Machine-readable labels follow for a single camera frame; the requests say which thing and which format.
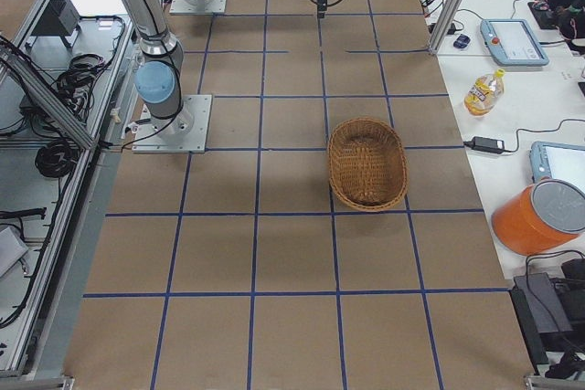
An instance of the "orange container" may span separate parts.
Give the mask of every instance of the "orange container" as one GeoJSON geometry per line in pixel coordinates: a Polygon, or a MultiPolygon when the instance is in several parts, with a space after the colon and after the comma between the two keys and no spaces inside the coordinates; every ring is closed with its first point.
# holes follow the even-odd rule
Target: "orange container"
{"type": "Polygon", "coordinates": [[[585,194],[561,180],[542,180],[499,207],[492,215],[492,227],[516,253],[541,253],[585,230],[585,194]]]}

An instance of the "brown woven basket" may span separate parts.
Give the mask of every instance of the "brown woven basket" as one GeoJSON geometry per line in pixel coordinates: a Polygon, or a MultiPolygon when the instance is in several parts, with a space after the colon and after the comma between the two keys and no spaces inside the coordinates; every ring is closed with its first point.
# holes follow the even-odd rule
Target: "brown woven basket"
{"type": "Polygon", "coordinates": [[[327,146],[329,184],[357,210],[377,212],[406,194],[408,172],[400,138],[383,121],[358,118],[335,128],[327,146]]]}

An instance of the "bottle with yellow liquid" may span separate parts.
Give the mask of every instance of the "bottle with yellow liquid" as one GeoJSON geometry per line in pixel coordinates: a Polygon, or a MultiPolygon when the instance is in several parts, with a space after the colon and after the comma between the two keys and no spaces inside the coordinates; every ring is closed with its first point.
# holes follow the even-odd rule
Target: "bottle with yellow liquid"
{"type": "Polygon", "coordinates": [[[505,70],[498,69],[478,78],[465,96],[465,107],[473,116],[483,116],[495,105],[504,93],[502,77],[505,70]]]}

